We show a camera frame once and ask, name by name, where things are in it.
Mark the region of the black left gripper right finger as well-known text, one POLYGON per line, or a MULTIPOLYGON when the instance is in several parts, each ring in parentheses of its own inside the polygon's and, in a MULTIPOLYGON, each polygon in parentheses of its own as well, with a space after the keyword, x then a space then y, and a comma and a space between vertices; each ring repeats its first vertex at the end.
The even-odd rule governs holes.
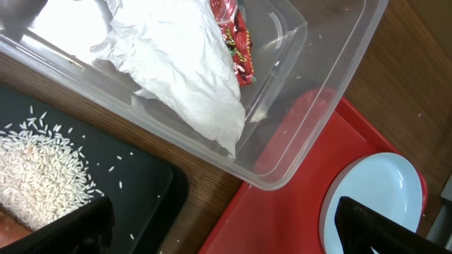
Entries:
POLYGON ((339 199, 334 222, 344 254, 448 254, 350 197, 339 199))

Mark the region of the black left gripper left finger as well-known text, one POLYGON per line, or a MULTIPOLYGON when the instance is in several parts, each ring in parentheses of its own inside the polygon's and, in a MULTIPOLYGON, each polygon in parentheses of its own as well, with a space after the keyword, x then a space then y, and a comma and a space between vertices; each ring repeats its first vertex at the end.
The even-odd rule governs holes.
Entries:
POLYGON ((87 205, 1 248, 3 254, 106 253, 115 217, 108 197, 87 205))

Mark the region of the white rice pile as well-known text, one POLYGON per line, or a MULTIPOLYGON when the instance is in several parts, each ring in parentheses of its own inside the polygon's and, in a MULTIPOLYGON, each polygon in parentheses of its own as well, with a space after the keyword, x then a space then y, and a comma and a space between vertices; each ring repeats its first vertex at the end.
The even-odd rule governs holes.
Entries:
POLYGON ((83 148, 34 107, 1 125, 1 245, 6 246, 106 193, 83 148))

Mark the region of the white napkin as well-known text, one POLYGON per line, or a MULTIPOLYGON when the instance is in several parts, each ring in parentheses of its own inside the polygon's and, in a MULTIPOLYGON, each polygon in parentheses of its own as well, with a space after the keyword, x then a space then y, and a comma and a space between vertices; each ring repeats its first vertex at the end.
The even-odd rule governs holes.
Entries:
POLYGON ((109 0, 111 30, 92 47, 209 140, 236 155, 245 123, 234 63, 206 0, 109 0))

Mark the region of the red snack wrapper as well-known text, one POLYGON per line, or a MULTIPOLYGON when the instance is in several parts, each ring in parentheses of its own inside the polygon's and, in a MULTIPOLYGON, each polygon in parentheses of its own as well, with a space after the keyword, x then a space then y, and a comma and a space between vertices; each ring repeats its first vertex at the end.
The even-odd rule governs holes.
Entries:
POLYGON ((234 63, 239 86, 256 81, 251 59, 251 34, 236 0, 210 0, 210 7, 234 63))

